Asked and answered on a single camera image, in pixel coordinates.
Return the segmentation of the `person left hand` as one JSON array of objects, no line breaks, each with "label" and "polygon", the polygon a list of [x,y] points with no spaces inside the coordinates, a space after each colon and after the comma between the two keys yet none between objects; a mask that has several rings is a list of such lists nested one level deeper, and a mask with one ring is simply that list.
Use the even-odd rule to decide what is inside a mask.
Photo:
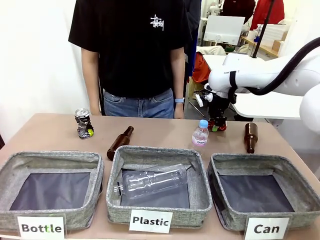
[{"label": "person left hand", "polygon": [[175,119],[184,119],[184,104],[183,103],[176,103],[174,108],[174,118]]}]

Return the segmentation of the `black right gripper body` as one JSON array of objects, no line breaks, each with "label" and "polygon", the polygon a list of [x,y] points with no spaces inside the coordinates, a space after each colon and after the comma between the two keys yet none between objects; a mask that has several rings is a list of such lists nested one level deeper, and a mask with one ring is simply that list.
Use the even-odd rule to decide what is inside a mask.
[{"label": "black right gripper body", "polygon": [[212,101],[208,103],[208,114],[210,118],[224,117],[226,109],[229,108],[230,101],[213,93]]}]

